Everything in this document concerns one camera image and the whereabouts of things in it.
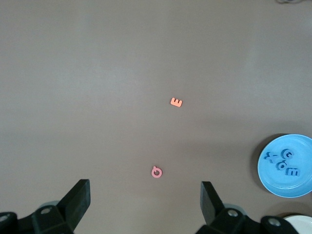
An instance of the blue bowl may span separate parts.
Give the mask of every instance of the blue bowl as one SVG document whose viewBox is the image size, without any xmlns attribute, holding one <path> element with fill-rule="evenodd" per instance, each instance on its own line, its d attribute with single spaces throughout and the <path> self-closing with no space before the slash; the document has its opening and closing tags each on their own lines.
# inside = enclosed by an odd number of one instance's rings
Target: blue bowl
<svg viewBox="0 0 312 234">
<path fill-rule="evenodd" d="M 312 191 L 312 139 L 289 134 L 271 141 L 261 152 L 258 174 L 264 187 L 281 197 Z"/>
</svg>

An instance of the gray table surface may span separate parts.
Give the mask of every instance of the gray table surface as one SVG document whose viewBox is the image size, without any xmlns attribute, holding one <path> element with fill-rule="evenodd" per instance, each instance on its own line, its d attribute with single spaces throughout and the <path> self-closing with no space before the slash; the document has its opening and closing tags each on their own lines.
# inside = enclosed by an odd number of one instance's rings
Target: gray table surface
<svg viewBox="0 0 312 234">
<path fill-rule="evenodd" d="M 312 137 L 311 10 L 1 1 L 0 211 L 26 216 L 88 178 L 76 234 L 195 233 L 202 180 L 256 221 L 312 215 L 311 194 L 275 196 L 256 169 L 268 137 Z"/>
</svg>

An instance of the blue letter x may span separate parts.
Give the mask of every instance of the blue letter x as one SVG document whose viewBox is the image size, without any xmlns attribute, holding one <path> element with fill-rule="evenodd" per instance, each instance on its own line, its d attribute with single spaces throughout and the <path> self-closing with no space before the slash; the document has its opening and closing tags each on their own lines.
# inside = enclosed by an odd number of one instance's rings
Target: blue letter x
<svg viewBox="0 0 312 234">
<path fill-rule="evenodd" d="M 270 163 L 275 163 L 275 161 L 277 160 L 278 155 L 272 155 L 271 152 L 267 152 L 267 156 L 264 157 L 264 159 L 268 159 L 270 160 Z"/>
</svg>

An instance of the blue plastic plate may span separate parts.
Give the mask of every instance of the blue plastic plate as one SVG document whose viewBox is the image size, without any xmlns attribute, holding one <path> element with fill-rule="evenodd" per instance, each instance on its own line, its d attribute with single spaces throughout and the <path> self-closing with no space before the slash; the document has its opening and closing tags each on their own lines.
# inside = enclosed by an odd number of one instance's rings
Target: blue plastic plate
<svg viewBox="0 0 312 234">
<path fill-rule="evenodd" d="M 282 197 L 312 191 L 312 139 L 289 134 L 271 141 L 261 152 L 258 174 L 264 187 Z"/>
</svg>

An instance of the gray background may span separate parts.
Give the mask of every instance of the gray background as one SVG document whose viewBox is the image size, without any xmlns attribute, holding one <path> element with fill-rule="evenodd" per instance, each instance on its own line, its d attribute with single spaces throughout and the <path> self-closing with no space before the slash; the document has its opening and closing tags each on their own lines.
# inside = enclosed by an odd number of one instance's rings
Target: gray background
<svg viewBox="0 0 312 234">
<path fill-rule="evenodd" d="M 77 234 L 195 233 L 202 180 L 256 221 L 312 215 L 311 194 L 277 197 L 256 170 L 268 137 L 312 137 L 311 12 L 310 0 L 2 0 L 0 211 L 21 218 L 88 178 Z"/>
</svg>

